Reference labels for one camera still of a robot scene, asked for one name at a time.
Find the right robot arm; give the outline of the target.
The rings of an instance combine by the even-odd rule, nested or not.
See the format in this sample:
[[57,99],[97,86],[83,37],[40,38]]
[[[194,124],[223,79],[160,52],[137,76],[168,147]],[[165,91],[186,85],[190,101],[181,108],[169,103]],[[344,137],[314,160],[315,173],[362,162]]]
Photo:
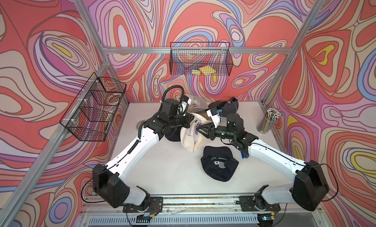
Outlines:
[[208,123],[198,126],[197,131],[210,140],[228,139],[239,151],[264,161],[289,178],[290,184],[262,186],[252,200],[257,210],[265,210],[274,204],[296,203],[305,210],[314,211],[326,200],[330,188],[321,164],[313,160],[305,162],[267,145],[245,130],[238,114],[229,114],[226,126]]

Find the black cap with white logo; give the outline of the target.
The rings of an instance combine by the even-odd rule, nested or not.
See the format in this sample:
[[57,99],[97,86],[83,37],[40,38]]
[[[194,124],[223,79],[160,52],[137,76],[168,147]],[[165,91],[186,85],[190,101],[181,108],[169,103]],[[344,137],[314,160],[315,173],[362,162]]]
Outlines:
[[166,138],[168,141],[171,141],[171,142],[180,142],[181,141],[180,131],[177,131],[174,134],[168,135]]

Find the cream baseball cap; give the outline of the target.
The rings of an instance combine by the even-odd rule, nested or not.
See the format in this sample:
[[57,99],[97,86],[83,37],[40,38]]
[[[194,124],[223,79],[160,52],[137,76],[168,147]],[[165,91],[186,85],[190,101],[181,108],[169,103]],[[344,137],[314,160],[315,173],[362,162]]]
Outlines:
[[204,124],[212,123],[212,120],[208,120],[206,117],[191,113],[194,119],[190,123],[190,127],[181,128],[180,141],[182,146],[189,152],[194,153],[199,147],[206,146],[211,140],[203,136],[198,132],[198,127]]

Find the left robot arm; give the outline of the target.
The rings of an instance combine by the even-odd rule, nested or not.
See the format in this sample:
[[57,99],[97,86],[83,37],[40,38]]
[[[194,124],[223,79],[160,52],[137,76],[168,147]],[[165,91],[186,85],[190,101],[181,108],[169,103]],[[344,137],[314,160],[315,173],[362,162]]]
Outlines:
[[158,111],[142,122],[136,138],[114,159],[92,170],[93,189],[111,207],[132,204],[147,209],[150,194],[139,186],[126,184],[127,176],[143,155],[162,138],[177,140],[182,128],[190,128],[194,116],[188,113],[191,99],[180,85],[169,87],[162,95]]

